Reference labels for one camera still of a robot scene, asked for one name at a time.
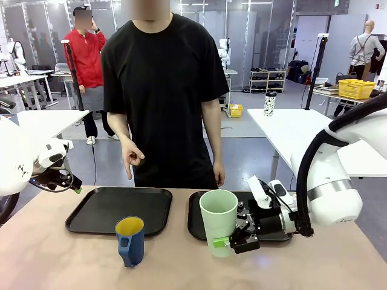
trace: yellow crate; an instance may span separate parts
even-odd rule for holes
[[[339,80],[339,96],[355,100],[369,98],[375,85],[363,80]]]
[[[230,105],[230,114],[233,118],[242,117],[243,107],[242,105]]]

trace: black tray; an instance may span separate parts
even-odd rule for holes
[[[127,216],[144,220],[145,236],[166,226],[172,193],[165,189],[99,187],[90,191],[67,218],[66,229],[79,234],[115,234]]]
[[[206,240],[206,232],[204,230],[203,219],[201,218],[199,199],[206,192],[195,192],[189,197],[189,207],[188,207],[188,231],[198,240]],[[247,204],[247,201],[254,199],[251,192],[233,192],[234,195],[238,198],[238,201],[243,201]],[[285,240],[291,239],[292,235],[285,233],[275,233],[275,234],[265,234],[259,236],[259,240],[267,241],[279,241],[283,242]]]

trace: person in red jacket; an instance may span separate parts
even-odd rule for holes
[[[93,112],[100,112],[102,124],[110,138],[118,140],[110,128],[106,112],[103,111],[103,82],[101,66],[101,50],[106,43],[106,38],[92,19],[91,10],[86,13],[87,7],[76,7],[73,11],[76,28],[65,36],[70,41],[73,52],[74,66],[77,71],[79,90],[82,96],[83,107],[90,113],[84,118],[87,144],[94,145],[98,130],[93,119]],[[65,50],[69,67],[70,58]]]

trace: shoe rack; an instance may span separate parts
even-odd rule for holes
[[[262,77],[262,80],[253,80],[253,77]],[[267,93],[270,91],[273,92],[283,92],[285,88],[285,80],[286,80],[286,71],[250,71],[250,84],[249,89],[250,93]],[[278,88],[269,88],[269,85],[280,83],[282,84]]]

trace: black cap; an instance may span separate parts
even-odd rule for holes
[[[75,7],[74,10],[73,10],[73,16],[75,17],[75,10],[86,10],[87,9],[87,6],[78,6],[78,7]]]

